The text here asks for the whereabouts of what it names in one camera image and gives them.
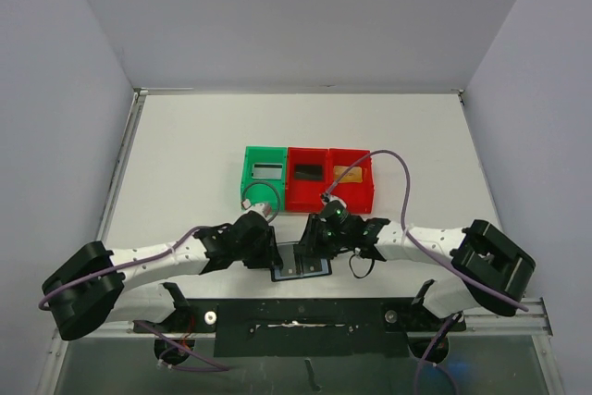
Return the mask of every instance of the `screw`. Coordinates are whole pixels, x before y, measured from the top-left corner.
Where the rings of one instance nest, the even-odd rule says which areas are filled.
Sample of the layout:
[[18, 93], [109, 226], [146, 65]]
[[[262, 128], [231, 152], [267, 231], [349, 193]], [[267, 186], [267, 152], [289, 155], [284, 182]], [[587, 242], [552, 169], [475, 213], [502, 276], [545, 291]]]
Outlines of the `screw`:
[[397, 312], [389, 310], [385, 313], [385, 319], [389, 324], [395, 324], [397, 322]]
[[206, 312], [203, 316], [203, 320], [205, 321], [205, 324], [207, 324], [208, 326], [213, 326], [217, 320], [216, 312]]

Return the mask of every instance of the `red container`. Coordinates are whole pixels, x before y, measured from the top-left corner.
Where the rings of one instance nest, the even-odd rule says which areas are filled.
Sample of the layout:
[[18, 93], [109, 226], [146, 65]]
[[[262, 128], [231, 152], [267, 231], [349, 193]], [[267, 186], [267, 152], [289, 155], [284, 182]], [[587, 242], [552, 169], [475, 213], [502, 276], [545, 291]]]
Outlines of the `red container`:
[[[348, 167], [368, 153], [370, 153], [368, 150], [345, 150], [340, 148], [329, 149], [327, 186], [330, 185], [334, 180], [334, 167]], [[350, 213], [358, 215], [372, 213], [372, 204], [374, 202], [372, 158], [368, 157], [362, 161], [358, 167], [362, 168], [362, 182], [340, 183], [331, 194], [338, 196], [343, 201], [345, 201], [345, 203], [348, 205], [348, 210]]]
[[288, 147], [286, 174], [286, 210], [316, 213], [321, 211], [321, 193], [333, 180], [328, 165], [329, 150]]

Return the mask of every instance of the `black mount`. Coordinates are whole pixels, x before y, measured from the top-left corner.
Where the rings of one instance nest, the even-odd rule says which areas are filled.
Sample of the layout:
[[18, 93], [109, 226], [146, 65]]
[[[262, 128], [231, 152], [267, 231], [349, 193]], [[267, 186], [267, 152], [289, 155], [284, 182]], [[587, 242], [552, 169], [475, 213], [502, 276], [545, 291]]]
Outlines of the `black mount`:
[[[191, 333], [216, 333], [215, 357], [358, 353], [406, 357], [407, 333], [431, 337], [442, 325], [442, 320], [413, 304], [413, 298], [187, 301], [196, 321]], [[204, 321], [207, 312], [216, 313], [212, 326]], [[181, 336], [187, 332], [186, 313], [176, 311], [165, 323], [154, 326]], [[452, 330], [464, 331], [466, 325], [460, 322]], [[138, 326], [134, 331], [145, 333]]]
[[352, 215], [340, 201], [331, 201], [321, 213], [310, 214], [302, 238], [294, 249], [303, 256], [333, 259], [340, 253], [360, 249], [360, 256], [386, 261], [375, 247], [380, 230], [390, 220]]
[[202, 275], [229, 268], [235, 261], [247, 268], [282, 267], [276, 232], [256, 212], [243, 214], [234, 224], [200, 229], [193, 236], [202, 242], [210, 260]]
[[[43, 294], [113, 266], [109, 258], [112, 254], [102, 242], [89, 242], [44, 282]], [[52, 299], [49, 307], [62, 339], [78, 339], [101, 326], [123, 291], [123, 279], [122, 273], [112, 272], [64, 290]]]
[[[537, 263], [487, 221], [476, 219], [452, 258], [452, 266], [489, 288], [522, 300]], [[516, 308], [466, 284], [479, 304], [494, 314], [514, 316]]]

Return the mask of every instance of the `black object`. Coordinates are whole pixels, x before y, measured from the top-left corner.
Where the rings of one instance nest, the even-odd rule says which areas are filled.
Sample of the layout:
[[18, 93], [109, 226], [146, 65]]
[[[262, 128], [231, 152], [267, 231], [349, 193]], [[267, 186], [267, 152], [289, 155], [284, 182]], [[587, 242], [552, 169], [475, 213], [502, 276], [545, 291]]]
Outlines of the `black object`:
[[308, 385], [311, 387], [313, 392], [320, 392], [321, 387], [316, 384], [315, 381], [315, 370], [313, 369], [313, 363], [311, 362], [310, 358], [306, 358], [304, 360], [304, 366], [306, 367], [306, 374], [308, 375]]
[[202, 228], [193, 235], [206, 249], [210, 260], [202, 271], [224, 270], [235, 261], [248, 268], [272, 268], [281, 265], [276, 246], [276, 233], [265, 218], [256, 212], [247, 212], [234, 224], [215, 228]]
[[282, 265], [271, 269], [271, 280], [273, 282], [331, 275], [331, 261], [324, 258], [303, 256], [295, 252], [296, 247], [296, 243], [284, 243], [277, 247]]
[[353, 271], [353, 266], [352, 266], [352, 260], [353, 260], [353, 258], [355, 258], [355, 254], [353, 254], [352, 256], [350, 256], [350, 260], [348, 261], [348, 264], [350, 266], [351, 274], [353, 275], [354, 278], [364, 279], [364, 278], [366, 278], [368, 275], [370, 275], [372, 273], [372, 270], [374, 270], [374, 264], [375, 264], [376, 260], [371, 259], [370, 260], [371, 263], [370, 263], [370, 266], [368, 267], [368, 271], [365, 274], [363, 274], [363, 275], [360, 276], [360, 275], [356, 275], [355, 272]]
[[[193, 349], [193, 347], [195, 347], [195, 339], [185, 339], [185, 343], [187, 344], [187, 347], [189, 347], [190, 349]], [[170, 348], [171, 346], [166, 341], [163, 341], [161, 339], [154, 340], [154, 356], [156, 358], [160, 359], [160, 355], [162, 355], [164, 351]], [[181, 349], [175, 348], [162, 355], [162, 360], [167, 364], [179, 365], [183, 363], [185, 360], [187, 360], [187, 358], [189, 357], [190, 355], [188, 353], [184, 352]]]
[[[89, 242], [44, 282], [43, 294], [113, 266], [109, 258], [112, 254], [102, 242]], [[101, 326], [123, 291], [123, 278], [123, 274], [112, 272], [56, 295], [49, 302], [49, 307], [62, 339], [82, 338]]]
[[[191, 317], [193, 317], [193, 329], [190, 333], [214, 333], [216, 332], [216, 325], [207, 324], [205, 322], [205, 314], [214, 312], [217, 314], [217, 302], [215, 300], [202, 300], [203, 303], [194, 304], [192, 300], [186, 300], [179, 286], [173, 282], [165, 282], [163, 287], [169, 291], [173, 297], [173, 304], [175, 311], [169, 315], [164, 321], [160, 323], [151, 323], [144, 321], [152, 329], [161, 333], [188, 333], [187, 326], [190, 325]], [[134, 324], [134, 331], [137, 333], [150, 333], [143, 327]]]
[[[535, 260], [487, 221], [476, 219], [452, 258], [452, 266], [490, 289], [522, 300], [535, 271]], [[489, 311], [513, 316], [516, 307], [466, 284], [475, 300]]]
[[[454, 314], [452, 322], [442, 331], [440, 332], [439, 338], [436, 339], [432, 350], [429, 352], [427, 357], [425, 358], [426, 361], [430, 363], [439, 364], [448, 356], [450, 351], [450, 342], [446, 336], [448, 332], [454, 329], [454, 326], [461, 320], [463, 314]], [[429, 347], [429, 344], [432, 342], [431, 338], [412, 338], [410, 339], [407, 337], [407, 344], [409, 346], [409, 350], [416, 358], [421, 358], [424, 356], [426, 349]]]
[[424, 297], [426, 296], [426, 293], [428, 291], [428, 289], [432, 286], [432, 284], [434, 284], [436, 281], [434, 279], [429, 279], [428, 281], [426, 281], [421, 289], [417, 292], [417, 294], [415, 295], [415, 298], [413, 298], [413, 305], [424, 305]]
[[360, 249], [360, 257], [385, 261], [375, 247], [380, 230], [390, 220], [363, 220], [352, 215], [340, 201], [331, 201], [319, 214], [308, 216], [306, 229], [295, 251], [303, 256], [333, 259], [338, 254]]
[[323, 166], [313, 164], [296, 164], [294, 178], [298, 180], [323, 180]]
[[[188, 303], [194, 314], [216, 308], [216, 324], [196, 323], [192, 332], [211, 332], [214, 328], [216, 357], [358, 353], [405, 357], [409, 348], [404, 332], [436, 332], [442, 324], [423, 307], [413, 306], [412, 301], [412, 298], [189, 299]], [[396, 323], [385, 319], [391, 310], [398, 315]], [[178, 330], [159, 330], [184, 333], [187, 324], [183, 316], [176, 311], [168, 319]], [[465, 329], [464, 322], [453, 327], [457, 331]]]

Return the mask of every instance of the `metal frame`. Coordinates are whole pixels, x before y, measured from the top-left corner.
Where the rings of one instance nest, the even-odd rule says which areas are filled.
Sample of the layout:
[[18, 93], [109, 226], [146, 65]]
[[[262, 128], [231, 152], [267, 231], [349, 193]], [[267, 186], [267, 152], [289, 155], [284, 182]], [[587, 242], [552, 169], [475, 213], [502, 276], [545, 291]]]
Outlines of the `metal frame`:
[[[134, 91], [131, 109], [129, 111], [128, 122], [123, 136], [123, 141], [117, 156], [116, 167], [113, 173], [113, 178], [109, 186], [109, 192], [105, 202], [105, 209], [101, 217], [99, 229], [97, 231], [97, 240], [104, 241], [109, 228], [111, 220], [117, 204], [117, 197], [121, 188], [121, 183], [125, 175], [126, 166], [130, 158], [131, 148], [133, 145], [136, 130], [138, 128], [140, 118], [142, 116], [143, 106], [148, 95], [176, 95], [176, 94], [198, 94], [198, 93], [278, 93], [273, 89], [260, 89], [252, 92], [201, 92], [194, 89], [137, 89]], [[393, 93], [393, 91], [360, 91], [360, 92], [344, 92], [338, 88], [333, 88], [332, 85], [314, 87], [310, 89], [296, 89], [293, 92], [282, 91], [282, 93]], [[552, 330], [549, 323], [549, 317], [542, 298], [540, 299], [525, 299], [524, 303], [529, 307], [528, 313], [519, 312], [516, 316], [506, 318], [502, 316], [493, 315], [483, 308], [472, 309], [466, 311], [464, 314], [467, 324], [467, 330], [464, 332], [453, 332], [451, 336], [496, 336], [496, 335], [530, 335], [533, 339], [536, 356], [540, 363], [541, 371], [545, 378], [549, 395], [564, 395], [561, 384], [561, 376], [554, 355], [550, 348], [549, 336], [552, 336]], [[137, 334], [132, 332], [131, 323], [112, 323], [97, 329], [87, 338], [127, 338], [133, 335], [138, 338]], [[193, 334], [190, 338], [215, 338], [216, 334]], [[42, 376], [35, 391], [36, 395], [53, 395], [60, 371], [64, 363], [64, 358], [68, 350], [68, 343], [63, 341], [57, 332], [52, 337], [51, 346], [48, 351], [48, 357], [43, 368]]]
[[140, 88], [138, 93], [144, 96], [171, 96], [179, 94], [458, 94], [462, 89], [453, 88], [436, 92], [416, 92], [397, 90], [392, 87], [364, 87], [354, 85], [312, 85], [312, 86], [253, 86], [241, 89], [199, 88]]

